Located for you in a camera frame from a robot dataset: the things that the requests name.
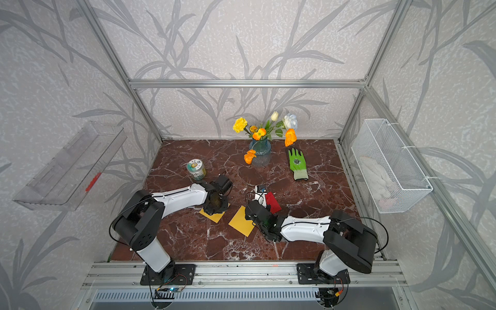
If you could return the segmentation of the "small yellow envelope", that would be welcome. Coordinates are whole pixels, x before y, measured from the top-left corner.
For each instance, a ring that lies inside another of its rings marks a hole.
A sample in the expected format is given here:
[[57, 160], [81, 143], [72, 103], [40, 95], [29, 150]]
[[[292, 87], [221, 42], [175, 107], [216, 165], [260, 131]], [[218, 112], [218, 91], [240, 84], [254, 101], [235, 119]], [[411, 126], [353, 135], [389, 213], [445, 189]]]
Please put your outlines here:
[[222, 219], [222, 217], [224, 216], [225, 212], [223, 212], [223, 213], [214, 213], [212, 215], [209, 215], [209, 214], [207, 214], [204, 211], [204, 209], [201, 209], [200, 210], [200, 214], [203, 215], [204, 217], [210, 219], [214, 223], [218, 223]]

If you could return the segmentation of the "red envelope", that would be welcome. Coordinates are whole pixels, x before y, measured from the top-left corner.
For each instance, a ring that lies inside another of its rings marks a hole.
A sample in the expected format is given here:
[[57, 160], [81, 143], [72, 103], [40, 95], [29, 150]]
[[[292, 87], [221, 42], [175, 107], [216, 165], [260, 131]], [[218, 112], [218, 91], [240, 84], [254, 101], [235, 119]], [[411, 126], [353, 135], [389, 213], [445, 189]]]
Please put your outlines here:
[[272, 192], [268, 192], [265, 195], [265, 201], [266, 201], [266, 207], [270, 210], [272, 214], [276, 214], [282, 210], [280, 204], [277, 202]]

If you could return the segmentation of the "large yellow envelope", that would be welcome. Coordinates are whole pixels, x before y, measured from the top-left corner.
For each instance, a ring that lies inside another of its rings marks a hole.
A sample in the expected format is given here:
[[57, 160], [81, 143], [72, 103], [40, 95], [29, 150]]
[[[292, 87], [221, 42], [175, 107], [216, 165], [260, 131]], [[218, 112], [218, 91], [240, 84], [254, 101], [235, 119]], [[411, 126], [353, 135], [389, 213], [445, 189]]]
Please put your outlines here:
[[247, 220], [245, 218], [245, 206], [241, 206], [240, 209], [236, 212], [234, 217], [229, 222], [229, 226], [234, 228], [236, 231], [241, 233], [242, 235], [249, 237], [253, 229], [255, 228], [252, 220]]

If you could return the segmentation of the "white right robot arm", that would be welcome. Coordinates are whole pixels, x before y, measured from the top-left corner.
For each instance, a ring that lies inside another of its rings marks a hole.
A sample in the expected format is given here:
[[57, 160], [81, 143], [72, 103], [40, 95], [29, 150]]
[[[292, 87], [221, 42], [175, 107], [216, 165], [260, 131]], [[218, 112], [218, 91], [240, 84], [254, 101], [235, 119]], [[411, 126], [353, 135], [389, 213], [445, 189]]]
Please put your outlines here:
[[336, 276], [348, 268], [371, 273], [377, 233], [344, 211], [322, 218], [277, 216], [253, 200], [245, 210], [245, 218], [253, 221], [269, 242], [324, 244], [327, 249], [316, 260], [316, 266], [326, 275]]

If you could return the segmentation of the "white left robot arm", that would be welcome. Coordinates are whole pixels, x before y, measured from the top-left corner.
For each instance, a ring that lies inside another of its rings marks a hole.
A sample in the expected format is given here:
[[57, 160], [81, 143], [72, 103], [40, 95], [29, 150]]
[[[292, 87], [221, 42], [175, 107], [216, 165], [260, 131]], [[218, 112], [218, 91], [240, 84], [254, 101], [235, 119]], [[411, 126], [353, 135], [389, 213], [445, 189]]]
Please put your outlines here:
[[137, 191], [110, 228], [152, 269], [161, 273], [173, 259], [158, 241], [162, 220], [180, 210], [200, 206], [208, 215], [222, 214], [229, 207], [232, 181], [221, 174], [212, 182], [193, 183], [167, 192]]

